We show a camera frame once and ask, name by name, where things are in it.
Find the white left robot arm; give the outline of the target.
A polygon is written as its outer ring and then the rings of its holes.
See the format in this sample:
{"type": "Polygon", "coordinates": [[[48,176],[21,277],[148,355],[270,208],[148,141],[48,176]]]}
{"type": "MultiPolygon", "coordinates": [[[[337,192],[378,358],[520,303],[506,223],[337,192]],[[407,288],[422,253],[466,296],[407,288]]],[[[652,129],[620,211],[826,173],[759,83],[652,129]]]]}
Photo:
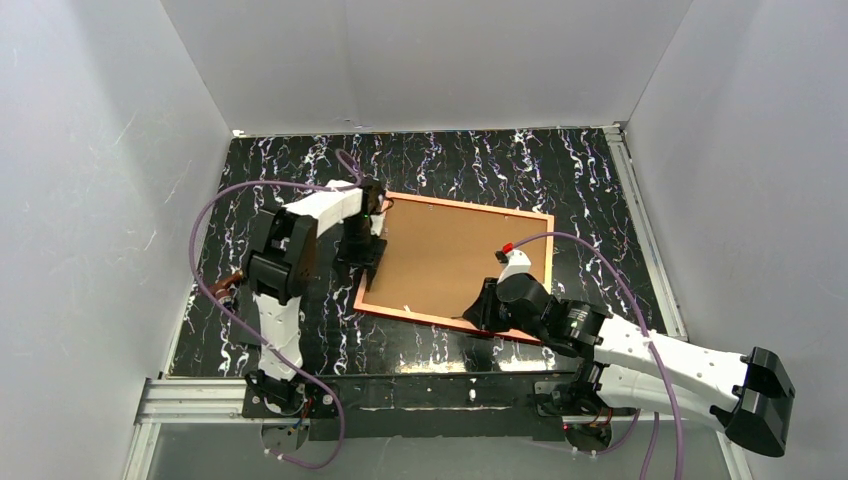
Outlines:
{"type": "Polygon", "coordinates": [[[287,382],[303,365],[300,303],[315,272],[318,240],[330,228],[343,226],[335,267],[362,269],[365,286],[371,286],[387,247],[380,237],[386,200],[387,190],[376,179],[357,186],[332,180],[301,200],[260,211],[244,273],[267,340],[259,361],[265,375],[287,382]]]}

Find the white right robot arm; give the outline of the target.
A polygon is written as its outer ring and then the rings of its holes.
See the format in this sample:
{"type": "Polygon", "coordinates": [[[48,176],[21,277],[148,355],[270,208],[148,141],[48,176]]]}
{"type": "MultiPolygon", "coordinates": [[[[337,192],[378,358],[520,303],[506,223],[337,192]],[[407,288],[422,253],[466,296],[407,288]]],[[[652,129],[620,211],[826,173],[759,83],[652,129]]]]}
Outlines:
{"type": "Polygon", "coordinates": [[[529,274],[485,279],[462,317],[487,333],[518,330],[580,360],[570,384],[546,393],[541,406],[550,415],[579,406],[678,413],[756,454],[786,452],[796,389],[768,349],[721,352],[644,334],[599,306],[556,298],[529,274]]]}

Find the red picture frame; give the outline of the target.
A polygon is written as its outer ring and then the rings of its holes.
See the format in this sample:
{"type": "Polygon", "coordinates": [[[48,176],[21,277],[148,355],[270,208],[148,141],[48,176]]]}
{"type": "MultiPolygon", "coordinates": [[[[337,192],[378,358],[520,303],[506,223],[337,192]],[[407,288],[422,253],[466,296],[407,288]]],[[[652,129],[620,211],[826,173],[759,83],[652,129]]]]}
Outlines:
{"type": "Polygon", "coordinates": [[[395,320],[475,334],[462,313],[483,281],[498,277],[496,252],[550,232],[550,214],[391,192],[381,237],[387,247],[354,308],[395,320]]]}

